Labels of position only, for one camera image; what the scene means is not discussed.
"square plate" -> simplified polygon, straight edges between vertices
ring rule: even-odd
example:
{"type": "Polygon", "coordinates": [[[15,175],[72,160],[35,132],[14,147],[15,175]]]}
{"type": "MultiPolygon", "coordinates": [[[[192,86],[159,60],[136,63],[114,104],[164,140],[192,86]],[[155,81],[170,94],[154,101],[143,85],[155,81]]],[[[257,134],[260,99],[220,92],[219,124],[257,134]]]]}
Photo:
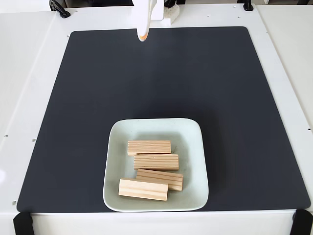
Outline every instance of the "square plate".
{"type": "Polygon", "coordinates": [[[118,121],[112,127],[103,200],[118,212],[191,211],[203,207],[209,196],[202,135],[199,125],[186,118],[131,119],[118,121]],[[121,178],[136,178],[134,158],[127,155],[131,140],[170,140],[171,152],[179,155],[179,170],[183,174],[182,191],[168,191],[167,201],[118,195],[121,178]]]}

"black clip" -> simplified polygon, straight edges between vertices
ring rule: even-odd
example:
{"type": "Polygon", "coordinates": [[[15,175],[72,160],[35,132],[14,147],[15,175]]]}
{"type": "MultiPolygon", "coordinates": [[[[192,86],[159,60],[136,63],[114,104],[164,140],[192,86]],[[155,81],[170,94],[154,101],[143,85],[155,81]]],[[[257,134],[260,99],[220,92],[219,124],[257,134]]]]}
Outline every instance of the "black clip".
{"type": "Polygon", "coordinates": [[[62,18],[67,18],[70,16],[70,13],[66,11],[56,0],[49,0],[49,5],[51,11],[59,12],[62,18]]]}
{"type": "Polygon", "coordinates": [[[310,235],[313,223],[313,216],[306,210],[296,210],[292,217],[293,224],[290,235],[310,235]]]}
{"type": "Polygon", "coordinates": [[[245,11],[253,11],[251,0],[237,0],[237,3],[243,3],[245,11]]]}
{"type": "Polygon", "coordinates": [[[21,212],[13,219],[16,235],[34,235],[33,219],[29,212],[21,212]]]}

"white table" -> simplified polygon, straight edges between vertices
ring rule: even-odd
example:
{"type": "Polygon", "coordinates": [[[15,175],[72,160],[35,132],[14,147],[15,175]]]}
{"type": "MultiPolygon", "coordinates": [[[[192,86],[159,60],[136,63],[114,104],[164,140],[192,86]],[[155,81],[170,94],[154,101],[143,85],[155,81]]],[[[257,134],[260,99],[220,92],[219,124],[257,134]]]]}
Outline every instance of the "white table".
{"type": "MultiPolygon", "coordinates": [[[[67,19],[55,12],[0,14],[1,234],[14,234],[12,219],[17,211],[12,202],[19,196],[34,147],[32,139],[37,138],[68,36],[76,30],[134,28],[129,7],[80,8],[70,12],[72,16],[67,19]]],[[[181,7],[172,25],[248,28],[311,199],[313,135],[306,118],[312,125],[312,15],[313,8],[309,6],[259,6],[253,12],[245,12],[240,4],[189,5],[181,7]]],[[[151,26],[161,27],[158,22],[151,26]]],[[[145,231],[285,235],[290,232],[293,212],[38,214],[33,218],[35,234],[41,235],[145,231]]]]}

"dark gray mat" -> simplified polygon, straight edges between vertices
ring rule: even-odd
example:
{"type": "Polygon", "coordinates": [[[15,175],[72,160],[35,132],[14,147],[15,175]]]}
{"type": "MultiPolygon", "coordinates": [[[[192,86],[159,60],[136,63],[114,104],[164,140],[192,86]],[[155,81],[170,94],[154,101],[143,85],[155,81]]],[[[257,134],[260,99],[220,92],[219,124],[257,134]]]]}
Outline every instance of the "dark gray mat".
{"type": "Polygon", "coordinates": [[[201,127],[201,211],[310,206],[247,29],[216,27],[151,29],[144,43],[135,30],[72,33],[18,210],[111,212],[103,179],[112,126],[165,117],[201,127]]]}

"wood grain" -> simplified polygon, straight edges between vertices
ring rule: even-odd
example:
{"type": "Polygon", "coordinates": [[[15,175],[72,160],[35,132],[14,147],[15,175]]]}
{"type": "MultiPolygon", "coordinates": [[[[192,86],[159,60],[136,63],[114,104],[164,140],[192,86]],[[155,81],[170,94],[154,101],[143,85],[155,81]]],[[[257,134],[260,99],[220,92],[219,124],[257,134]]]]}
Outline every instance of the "wood grain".
{"type": "Polygon", "coordinates": [[[119,180],[118,195],[166,201],[167,190],[167,183],[122,178],[119,180]]]}
{"type": "Polygon", "coordinates": [[[134,155],[134,169],[178,170],[177,154],[140,154],[134,155]]]}
{"type": "Polygon", "coordinates": [[[128,141],[128,155],[171,153],[171,141],[128,141]]]}
{"type": "Polygon", "coordinates": [[[182,174],[139,169],[136,179],[147,182],[166,183],[168,184],[168,189],[182,191],[182,174]]]}

